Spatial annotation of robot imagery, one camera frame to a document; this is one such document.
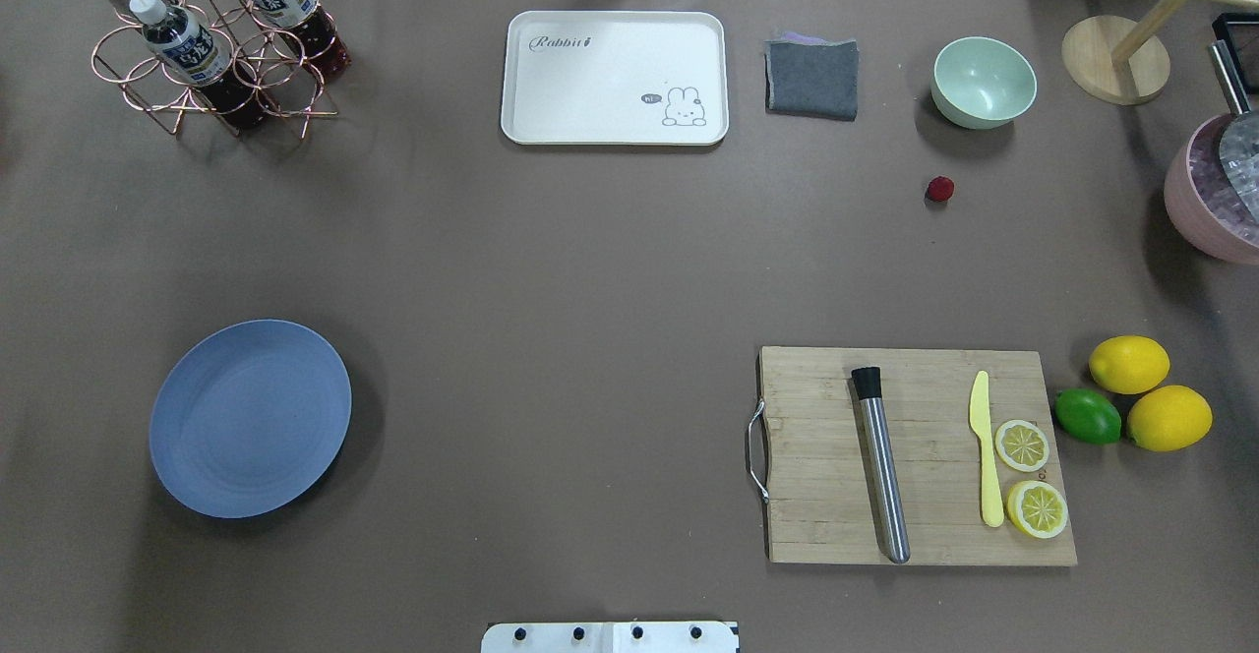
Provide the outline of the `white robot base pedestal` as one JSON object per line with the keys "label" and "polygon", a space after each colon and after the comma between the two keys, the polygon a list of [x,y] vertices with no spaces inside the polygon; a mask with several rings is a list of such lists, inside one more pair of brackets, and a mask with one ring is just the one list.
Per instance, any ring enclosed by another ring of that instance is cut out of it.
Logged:
{"label": "white robot base pedestal", "polygon": [[562,622],[487,627],[481,652],[739,652],[737,623]]}

